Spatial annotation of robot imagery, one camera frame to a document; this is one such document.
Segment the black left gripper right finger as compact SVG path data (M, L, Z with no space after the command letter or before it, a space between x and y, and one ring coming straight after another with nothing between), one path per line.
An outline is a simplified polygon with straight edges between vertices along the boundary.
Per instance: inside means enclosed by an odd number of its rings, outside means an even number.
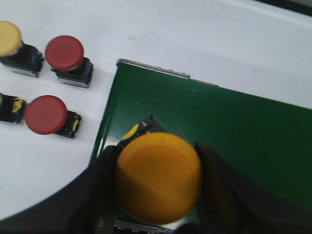
M202 168L199 223L177 234L310 234L312 213L262 188L211 146L195 143Z

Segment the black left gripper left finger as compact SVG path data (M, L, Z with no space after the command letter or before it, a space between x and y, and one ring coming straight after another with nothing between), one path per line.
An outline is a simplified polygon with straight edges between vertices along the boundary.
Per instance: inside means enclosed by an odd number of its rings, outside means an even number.
M106 147L76 179L42 202L0 222L2 234L111 234L117 209L118 146Z

